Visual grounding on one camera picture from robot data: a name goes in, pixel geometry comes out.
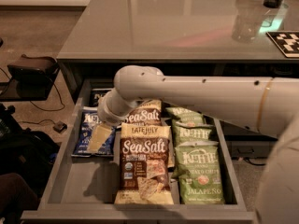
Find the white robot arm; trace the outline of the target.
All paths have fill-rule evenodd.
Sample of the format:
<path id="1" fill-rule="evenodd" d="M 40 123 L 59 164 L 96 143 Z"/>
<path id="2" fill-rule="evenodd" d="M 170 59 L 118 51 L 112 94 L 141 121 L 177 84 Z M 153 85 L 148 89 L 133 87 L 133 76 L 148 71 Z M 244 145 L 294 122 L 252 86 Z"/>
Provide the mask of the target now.
<path id="1" fill-rule="evenodd" d="M 149 99 L 199 111 L 276 137 L 260 179 L 252 224 L 298 224 L 299 81 L 283 77 L 169 77 L 155 67 L 129 65 L 98 106 L 117 126 Z"/>

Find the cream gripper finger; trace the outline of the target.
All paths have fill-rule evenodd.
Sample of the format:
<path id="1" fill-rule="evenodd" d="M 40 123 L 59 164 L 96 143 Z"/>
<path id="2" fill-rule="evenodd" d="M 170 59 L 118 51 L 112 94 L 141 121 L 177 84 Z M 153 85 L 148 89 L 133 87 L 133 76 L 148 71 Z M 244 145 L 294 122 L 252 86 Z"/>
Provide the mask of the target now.
<path id="1" fill-rule="evenodd" d="M 108 138 L 112 134 L 112 129 L 104 123 L 96 124 L 92 131 L 92 136 L 88 145 L 91 153 L 110 153 L 110 143 Z"/>

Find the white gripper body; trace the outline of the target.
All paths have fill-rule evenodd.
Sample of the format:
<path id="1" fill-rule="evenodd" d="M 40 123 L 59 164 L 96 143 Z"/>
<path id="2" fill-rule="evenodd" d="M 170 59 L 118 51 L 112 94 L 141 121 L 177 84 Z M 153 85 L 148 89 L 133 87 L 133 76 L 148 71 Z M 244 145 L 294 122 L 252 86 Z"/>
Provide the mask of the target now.
<path id="1" fill-rule="evenodd" d="M 136 107 L 137 101 L 126 101 L 112 89 L 99 100 L 97 114 L 105 124 L 119 126 Z"/>

